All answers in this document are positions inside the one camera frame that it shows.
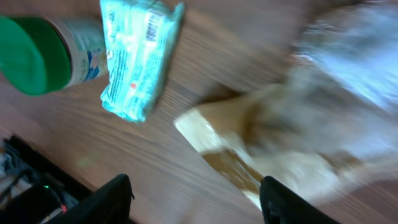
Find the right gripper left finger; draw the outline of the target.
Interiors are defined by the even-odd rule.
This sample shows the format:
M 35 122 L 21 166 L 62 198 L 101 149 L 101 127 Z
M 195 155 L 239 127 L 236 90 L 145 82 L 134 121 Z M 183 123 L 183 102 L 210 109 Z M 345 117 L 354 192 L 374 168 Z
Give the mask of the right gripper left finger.
M 128 224 L 134 198 L 129 177 L 119 174 L 48 224 Z

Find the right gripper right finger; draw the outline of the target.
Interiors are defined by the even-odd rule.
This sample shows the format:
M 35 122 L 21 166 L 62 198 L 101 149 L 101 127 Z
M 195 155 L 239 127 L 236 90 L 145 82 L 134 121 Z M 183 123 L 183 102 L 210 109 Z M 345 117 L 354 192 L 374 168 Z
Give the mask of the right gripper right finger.
M 265 224 L 339 224 L 271 176 L 261 180 L 259 198 Z

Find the beige snack pouch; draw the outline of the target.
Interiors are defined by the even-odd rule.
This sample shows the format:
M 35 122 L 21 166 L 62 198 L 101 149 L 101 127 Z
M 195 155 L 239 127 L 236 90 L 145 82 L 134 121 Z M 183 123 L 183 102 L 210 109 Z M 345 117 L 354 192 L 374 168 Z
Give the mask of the beige snack pouch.
M 271 176 L 312 203 L 397 178 L 397 2 L 317 16 L 282 83 L 197 106 L 175 127 L 254 204 Z

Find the green bottle cap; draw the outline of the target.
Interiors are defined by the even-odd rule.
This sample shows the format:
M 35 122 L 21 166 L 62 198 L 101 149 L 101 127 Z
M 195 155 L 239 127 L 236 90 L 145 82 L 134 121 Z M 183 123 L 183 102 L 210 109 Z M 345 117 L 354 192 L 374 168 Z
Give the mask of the green bottle cap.
M 102 23 L 96 19 L 1 17 L 1 72 L 38 96 L 108 72 Z

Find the teal wipes packet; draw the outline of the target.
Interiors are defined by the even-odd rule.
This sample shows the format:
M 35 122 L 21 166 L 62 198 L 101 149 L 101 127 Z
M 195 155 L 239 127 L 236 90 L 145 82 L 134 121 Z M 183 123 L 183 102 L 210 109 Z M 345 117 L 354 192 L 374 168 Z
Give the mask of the teal wipes packet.
M 144 122 L 161 94 L 182 25 L 185 4 L 101 0 L 109 83 L 101 94 L 105 110 Z

